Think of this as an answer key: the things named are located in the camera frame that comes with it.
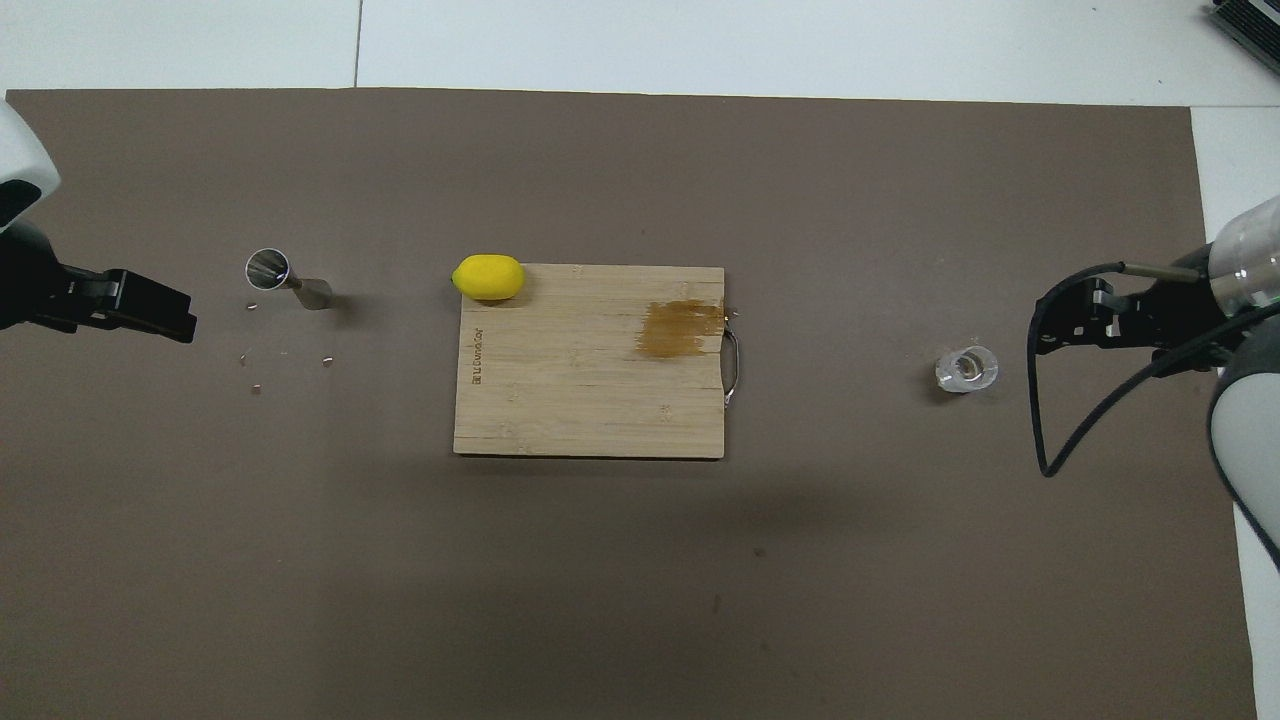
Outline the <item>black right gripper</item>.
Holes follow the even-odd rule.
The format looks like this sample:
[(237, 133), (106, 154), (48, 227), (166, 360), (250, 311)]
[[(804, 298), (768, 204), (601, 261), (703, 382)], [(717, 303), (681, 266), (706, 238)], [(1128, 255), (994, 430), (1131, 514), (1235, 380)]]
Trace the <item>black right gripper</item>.
[[(1228, 318), (1210, 283), (1157, 281), (1140, 293), (1117, 295), (1101, 278), (1060, 283), (1036, 301), (1030, 318), (1030, 352), (1051, 354), (1074, 345), (1076, 329), (1091, 320), (1091, 345), (1100, 348), (1152, 347), (1157, 360), (1181, 345), (1213, 331)], [(1228, 365), (1236, 347), (1230, 334), (1167, 368), (1166, 373), (1212, 372)]]

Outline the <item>grey ribbed device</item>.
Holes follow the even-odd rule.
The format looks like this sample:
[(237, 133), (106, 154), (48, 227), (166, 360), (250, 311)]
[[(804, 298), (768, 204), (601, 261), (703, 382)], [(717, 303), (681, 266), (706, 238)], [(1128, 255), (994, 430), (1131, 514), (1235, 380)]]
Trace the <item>grey ribbed device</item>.
[(1280, 0), (1211, 0), (1208, 14), (1235, 41), (1280, 53)]

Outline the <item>bamboo cutting board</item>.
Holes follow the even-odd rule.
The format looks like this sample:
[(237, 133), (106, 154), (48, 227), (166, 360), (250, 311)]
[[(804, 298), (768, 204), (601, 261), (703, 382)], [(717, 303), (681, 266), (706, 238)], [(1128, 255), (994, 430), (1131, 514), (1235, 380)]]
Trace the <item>bamboo cutting board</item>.
[(463, 456), (721, 460), (719, 266), (525, 266), (462, 299), (452, 448)]

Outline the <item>yellow lemon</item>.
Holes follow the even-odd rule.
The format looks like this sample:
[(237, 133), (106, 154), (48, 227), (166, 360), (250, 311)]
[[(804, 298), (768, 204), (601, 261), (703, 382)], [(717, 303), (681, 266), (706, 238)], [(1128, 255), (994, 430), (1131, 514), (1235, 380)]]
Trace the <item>yellow lemon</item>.
[(451, 282), (465, 297), (483, 302), (513, 299), (525, 279), (524, 265), (503, 254), (468, 255), (451, 274)]

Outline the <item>steel cocktail jigger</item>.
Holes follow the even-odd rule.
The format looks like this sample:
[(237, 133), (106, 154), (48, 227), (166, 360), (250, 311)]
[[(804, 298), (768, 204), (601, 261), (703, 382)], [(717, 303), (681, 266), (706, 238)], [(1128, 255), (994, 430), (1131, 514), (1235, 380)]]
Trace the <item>steel cocktail jigger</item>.
[(287, 290), (310, 311), (330, 309), (334, 292), (326, 281), (303, 278), (283, 251), (260, 249), (244, 264), (244, 278), (251, 287), (264, 292)]

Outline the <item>brown table mat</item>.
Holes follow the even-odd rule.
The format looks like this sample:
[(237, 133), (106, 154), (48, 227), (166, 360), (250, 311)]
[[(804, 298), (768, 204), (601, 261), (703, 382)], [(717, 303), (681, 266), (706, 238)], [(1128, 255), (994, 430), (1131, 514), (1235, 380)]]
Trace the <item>brown table mat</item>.
[[(1212, 378), (1052, 480), (1027, 421), (1036, 299), (1204, 242), (1187, 109), (6, 99), (58, 256), (198, 329), (0, 332), (0, 720), (1254, 716)], [(260, 249), (332, 307), (251, 287)], [(724, 268), (724, 459), (456, 456), (471, 252)], [(998, 379), (943, 392), (970, 345)]]

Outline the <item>small clear glass cup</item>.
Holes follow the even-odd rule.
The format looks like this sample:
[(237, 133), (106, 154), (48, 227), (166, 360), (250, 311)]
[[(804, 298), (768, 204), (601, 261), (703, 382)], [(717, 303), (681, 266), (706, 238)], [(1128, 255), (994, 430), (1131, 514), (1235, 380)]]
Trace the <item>small clear glass cup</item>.
[(980, 345), (942, 354), (934, 363), (936, 384), (943, 392), (969, 395), (989, 388), (1000, 374), (996, 355)]

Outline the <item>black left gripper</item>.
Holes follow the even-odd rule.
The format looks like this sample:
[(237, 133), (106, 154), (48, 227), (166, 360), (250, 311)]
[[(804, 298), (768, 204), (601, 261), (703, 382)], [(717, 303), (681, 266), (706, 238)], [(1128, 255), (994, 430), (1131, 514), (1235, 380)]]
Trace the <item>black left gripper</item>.
[(136, 272), (61, 265), (45, 233), (28, 222), (0, 232), (0, 331), (24, 323), (52, 331), (125, 328), (191, 345), (197, 325), (191, 304), (189, 295)]

